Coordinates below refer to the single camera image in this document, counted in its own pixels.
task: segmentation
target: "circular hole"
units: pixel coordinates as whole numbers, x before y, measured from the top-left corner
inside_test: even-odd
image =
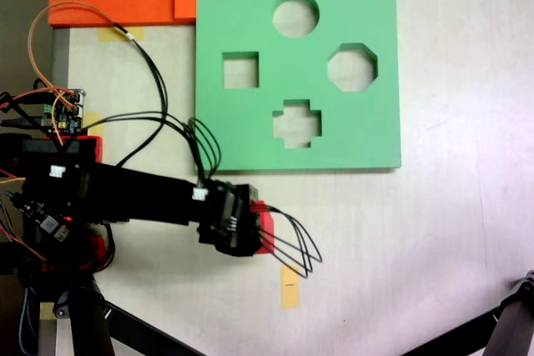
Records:
[[[275,4],[273,25],[285,37],[305,37],[318,22],[319,7],[315,0],[278,0]]]

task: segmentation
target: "tabletop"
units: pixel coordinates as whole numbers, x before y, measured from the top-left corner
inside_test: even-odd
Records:
[[[325,261],[283,308],[280,263],[198,243],[194,225],[132,221],[96,278],[107,300],[208,355],[397,355],[498,305],[534,265],[534,0],[397,0],[402,168],[231,173],[296,216]],[[194,115],[194,28],[149,27],[142,46]],[[103,117],[158,108],[129,43],[71,29],[55,71]],[[103,128],[116,163],[154,130]],[[129,168],[194,180],[185,141],[165,129]],[[140,188],[143,192],[158,188]],[[279,233],[289,233],[276,219]],[[58,354],[72,354],[68,321]],[[117,354],[136,354],[117,345]]]

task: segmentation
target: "yellow tape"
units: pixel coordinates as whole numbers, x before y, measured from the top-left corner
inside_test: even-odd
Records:
[[[144,40],[144,27],[125,27],[128,32],[135,36],[137,42]],[[97,28],[97,38],[99,42],[127,42],[123,33],[114,27]]]
[[[55,320],[56,316],[53,313],[53,303],[41,302],[39,319],[41,320]]]
[[[101,119],[102,119],[102,116],[100,112],[85,112],[83,114],[83,126],[96,123],[98,120],[101,120]],[[88,135],[94,135],[95,137],[103,138],[103,124],[90,128]]]
[[[291,268],[282,266],[282,308],[298,308],[300,305],[299,275]]]

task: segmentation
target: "square hole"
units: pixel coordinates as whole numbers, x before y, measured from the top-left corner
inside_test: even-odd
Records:
[[[223,53],[224,89],[259,88],[258,52]]]

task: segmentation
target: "tripod leg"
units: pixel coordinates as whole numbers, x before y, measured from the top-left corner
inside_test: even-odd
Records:
[[[532,308],[518,299],[502,310],[483,356],[527,356],[533,334]]]
[[[205,356],[110,302],[107,323],[113,338],[146,356]]]
[[[438,338],[415,348],[404,356],[468,356],[484,348],[496,326],[499,308],[494,308],[471,321],[444,333]]]
[[[103,316],[102,300],[94,292],[79,288],[69,298],[76,356],[114,356],[106,319]]]

